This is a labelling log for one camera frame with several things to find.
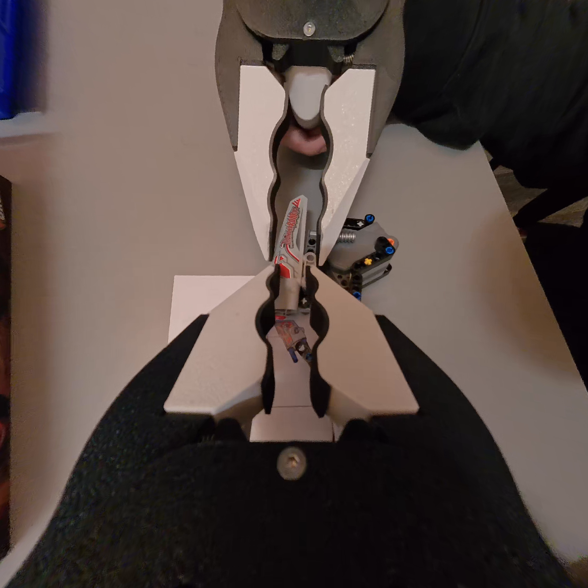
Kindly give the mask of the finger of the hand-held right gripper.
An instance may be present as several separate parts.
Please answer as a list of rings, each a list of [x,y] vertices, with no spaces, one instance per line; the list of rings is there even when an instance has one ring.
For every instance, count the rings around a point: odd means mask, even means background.
[[[266,66],[240,66],[235,160],[254,234],[266,260],[272,255],[270,193],[276,181],[273,142],[286,109],[285,89]]]
[[[369,163],[367,155],[375,70],[350,69],[326,88],[322,122],[330,141],[322,175],[324,211],[320,220],[320,266],[339,237]]]

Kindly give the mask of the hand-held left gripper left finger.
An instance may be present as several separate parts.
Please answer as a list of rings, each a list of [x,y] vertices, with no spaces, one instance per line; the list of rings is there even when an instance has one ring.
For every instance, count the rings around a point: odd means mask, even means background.
[[[168,414],[253,419],[275,395],[273,350],[280,271],[268,266],[203,322],[164,409]]]

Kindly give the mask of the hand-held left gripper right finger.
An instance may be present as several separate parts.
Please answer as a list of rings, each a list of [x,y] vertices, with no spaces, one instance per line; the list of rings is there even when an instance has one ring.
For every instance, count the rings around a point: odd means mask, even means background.
[[[414,415],[419,405],[375,314],[315,266],[306,268],[312,349],[310,397],[319,417]]]

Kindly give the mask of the grey toy panel red sticker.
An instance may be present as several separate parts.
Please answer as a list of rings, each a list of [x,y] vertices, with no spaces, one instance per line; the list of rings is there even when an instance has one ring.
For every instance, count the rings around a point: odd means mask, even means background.
[[[279,294],[275,300],[278,316],[298,311],[305,261],[307,198],[293,198],[288,205],[276,239],[273,262],[280,270]]]

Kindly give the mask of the toy brick truck chassis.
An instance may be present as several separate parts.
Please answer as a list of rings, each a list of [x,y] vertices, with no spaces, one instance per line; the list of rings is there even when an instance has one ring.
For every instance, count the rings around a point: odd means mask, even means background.
[[[306,230],[304,270],[307,261],[318,263],[318,245],[317,233]],[[344,221],[322,271],[357,300],[362,300],[364,288],[391,271],[390,260],[398,246],[398,240],[382,229],[374,215],[349,217]],[[311,301],[306,292],[304,270],[298,311],[291,314],[293,319],[286,318],[283,321],[281,338],[294,362],[297,362],[295,352],[298,352],[311,364],[312,345],[305,331]]]

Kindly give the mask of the person's right forearm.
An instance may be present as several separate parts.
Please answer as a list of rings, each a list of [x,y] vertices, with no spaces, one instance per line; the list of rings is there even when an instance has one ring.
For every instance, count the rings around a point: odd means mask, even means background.
[[[587,1],[406,1],[392,114],[525,187],[587,185]]]

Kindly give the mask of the person's right hand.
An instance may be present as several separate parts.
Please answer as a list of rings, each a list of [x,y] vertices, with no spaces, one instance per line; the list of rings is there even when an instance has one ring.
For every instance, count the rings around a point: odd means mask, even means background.
[[[281,146],[304,156],[314,157],[327,152],[326,140],[321,128],[305,129],[297,123],[290,123],[282,140]]]

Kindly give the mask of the white instruction booklet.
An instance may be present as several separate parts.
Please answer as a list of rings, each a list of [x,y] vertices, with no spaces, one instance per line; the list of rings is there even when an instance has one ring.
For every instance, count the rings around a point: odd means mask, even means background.
[[[173,281],[168,341],[171,342],[199,315],[210,313],[253,276],[187,276]],[[252,420],[251,442],[331,442],[334,429],[328,417],[319,418],[309,391],[310,366],[298,352],[297,362],[273,328],[268,339],[275,361],[275,398],[272,411]]]

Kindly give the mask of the person's dark clothed body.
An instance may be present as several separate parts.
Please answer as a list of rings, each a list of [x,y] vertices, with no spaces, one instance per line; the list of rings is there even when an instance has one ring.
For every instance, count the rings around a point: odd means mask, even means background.
[[[587,197],[587,180],[550,187],[513,217],[541,287],[587,386],[587,212],[579,227],[542,220]]]

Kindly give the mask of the dark toy truck box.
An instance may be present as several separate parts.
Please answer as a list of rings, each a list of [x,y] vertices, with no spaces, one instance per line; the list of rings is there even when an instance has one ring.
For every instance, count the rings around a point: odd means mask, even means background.
[[[10,550],[12,184],[1,177],[1,560]]]

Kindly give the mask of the blue storage bin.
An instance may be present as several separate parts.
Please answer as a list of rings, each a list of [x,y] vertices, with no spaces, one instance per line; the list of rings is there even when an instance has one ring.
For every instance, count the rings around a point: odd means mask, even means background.
[[[48,1],[1,1],[1,120],[47,105]]]

